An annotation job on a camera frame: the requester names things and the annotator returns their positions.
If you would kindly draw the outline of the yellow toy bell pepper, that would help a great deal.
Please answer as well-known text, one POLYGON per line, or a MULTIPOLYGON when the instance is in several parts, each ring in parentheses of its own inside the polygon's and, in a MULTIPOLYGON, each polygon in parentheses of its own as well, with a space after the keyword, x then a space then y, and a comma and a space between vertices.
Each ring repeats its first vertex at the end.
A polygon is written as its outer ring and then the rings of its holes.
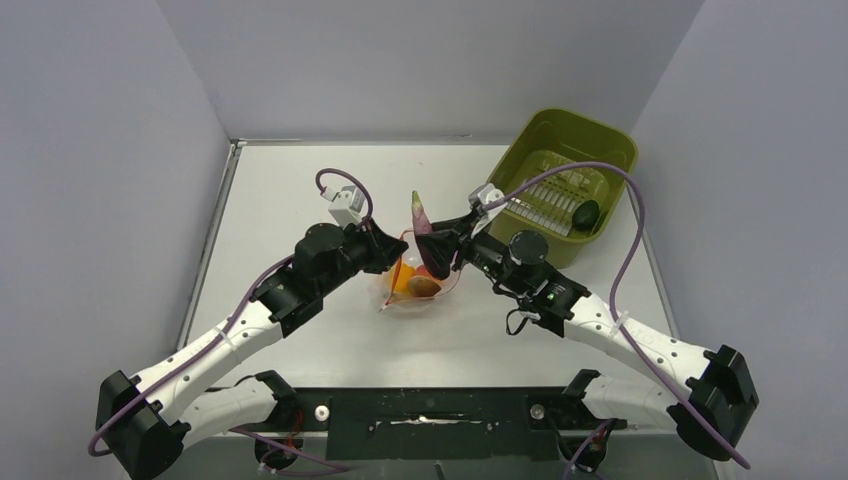
POLYGON ((391 295, 407 295, 409 293, 408 283, 417 273, 413 265, 398 261, 389 272, 388 286, 391 295))

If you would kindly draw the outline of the purple toy eggplant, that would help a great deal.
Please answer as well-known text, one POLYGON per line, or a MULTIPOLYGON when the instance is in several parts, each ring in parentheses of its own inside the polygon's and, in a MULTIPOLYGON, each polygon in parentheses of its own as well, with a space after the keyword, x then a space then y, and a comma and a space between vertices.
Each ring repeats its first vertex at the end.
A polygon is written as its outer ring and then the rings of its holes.
POLYGON ((411 215, 414 240, 423 265, 427 267, 433 278, 445 280, 450 275, 450 265, 438 251, 434 252, 431 248, 433 242, 430 235, 434 229, 416 190, 411 193, 411 215))

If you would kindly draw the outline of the clear zip top bag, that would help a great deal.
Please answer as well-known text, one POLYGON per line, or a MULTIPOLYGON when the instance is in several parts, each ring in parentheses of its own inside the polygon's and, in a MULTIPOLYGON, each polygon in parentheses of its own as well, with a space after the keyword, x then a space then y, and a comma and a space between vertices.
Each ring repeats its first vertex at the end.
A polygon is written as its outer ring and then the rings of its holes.
POLYGON ((448 295, 459 283, 461 273, 452 272, 444 280, 435 278, 420 258, 412 229, 405 229, 399 239, 409 248, 378 276, 369 292, 379 312, 418 314, 448 295))

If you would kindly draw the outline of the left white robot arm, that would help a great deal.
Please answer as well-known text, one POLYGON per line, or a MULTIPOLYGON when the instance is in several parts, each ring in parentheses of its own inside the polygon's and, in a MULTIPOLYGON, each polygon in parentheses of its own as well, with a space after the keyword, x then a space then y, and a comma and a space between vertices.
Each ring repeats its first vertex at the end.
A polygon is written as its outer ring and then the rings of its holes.
POLYGON ((406 241, 374 221, 307 229, 288 257, 263 272, 224 321, 159 363, 100 384, 88 452, 113 455, 133 479, 154 479, 190 445, 243 424, 266 421, 286 383, 261 374, 245 387, 212 386, 246 359, 318 315, 325 298, 360 273, 387 272, 406 241))

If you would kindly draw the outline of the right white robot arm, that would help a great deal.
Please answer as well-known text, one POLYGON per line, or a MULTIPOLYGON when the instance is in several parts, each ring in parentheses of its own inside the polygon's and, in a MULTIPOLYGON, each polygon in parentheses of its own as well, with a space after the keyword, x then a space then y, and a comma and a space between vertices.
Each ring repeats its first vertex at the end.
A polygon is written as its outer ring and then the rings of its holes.
POLYGON ((552 266, 547 241, 533 230, 502 242, 455 219, 437 223, 415 241, 436 277, 473 266, 492 282, 494 293, 515 300, 533 324, 595 348, 653 381, 653 387, 638 389, 595 377, 562 400, 572 425, 585 427, 597 418, 641 421, 674 430, 708 458, 747 464, 737 445, 759 397, 739 351, 686 343, 615 309, 552 266))

